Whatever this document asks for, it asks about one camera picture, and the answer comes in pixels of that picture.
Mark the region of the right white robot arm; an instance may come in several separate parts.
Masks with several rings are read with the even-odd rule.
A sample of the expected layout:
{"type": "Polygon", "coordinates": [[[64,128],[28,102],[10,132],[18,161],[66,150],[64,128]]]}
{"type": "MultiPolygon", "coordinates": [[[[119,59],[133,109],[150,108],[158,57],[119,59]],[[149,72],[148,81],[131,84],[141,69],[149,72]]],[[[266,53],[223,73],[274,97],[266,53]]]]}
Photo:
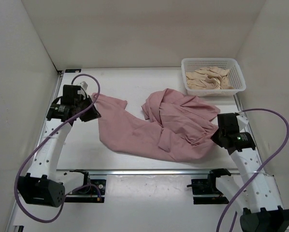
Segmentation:
{"type": "Polygon", "coordinates": [[[210,192],[221,192],[229,201],[218,220],[217,231],[231,206],[235,207],[235,216],[239,217],[244,232],[285,232],[288,229],[289,209],[278,203],[268,184],[270,178],[263,170],[289,139],[289,124],[282,115],[278,114],[278,117],[286,125],[286,137],[278,150],[261,162],[251,134],[242,131],[248,119],[241,112],[217,116],[218,129],[211,139],[227,150],[243,181],[243,186],[239,187],[226,169],[207,180],[210,192]]]}

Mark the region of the pink trousers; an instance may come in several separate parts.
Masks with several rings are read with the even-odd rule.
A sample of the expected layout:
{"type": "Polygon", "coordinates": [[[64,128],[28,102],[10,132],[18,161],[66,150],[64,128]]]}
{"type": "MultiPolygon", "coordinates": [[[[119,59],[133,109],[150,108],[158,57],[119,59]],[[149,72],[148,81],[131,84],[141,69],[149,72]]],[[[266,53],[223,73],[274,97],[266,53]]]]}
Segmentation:
{"type": "Polygon", "coordinates": [[[127,104],[102,94],[96,102],[100,141],[114,152],[194,162],[214,147],[217,125],[212,121],[220,109],[197,96],[169,88],[154,92],[142,105],[143,119],[129,113],[127,104]]]}

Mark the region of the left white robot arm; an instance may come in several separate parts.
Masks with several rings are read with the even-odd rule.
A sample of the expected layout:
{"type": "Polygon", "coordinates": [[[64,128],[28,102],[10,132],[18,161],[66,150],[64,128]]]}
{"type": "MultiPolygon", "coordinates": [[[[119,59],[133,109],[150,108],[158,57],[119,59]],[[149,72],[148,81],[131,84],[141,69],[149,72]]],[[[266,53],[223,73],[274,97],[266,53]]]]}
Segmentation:
{"type": "Polygon", "coordinates": [[[73,122],[68,119],[91,105],[87,83],[64,85],[62,96],[56,98],[47,113],[43,137],[47,139],[33,159],[25,176],[20,176],[17,189],[28,204],[59,207],[63,197],[72,191],[87,193],[91,188],[88,171],[57,172],[58,160],[73,122]]]}

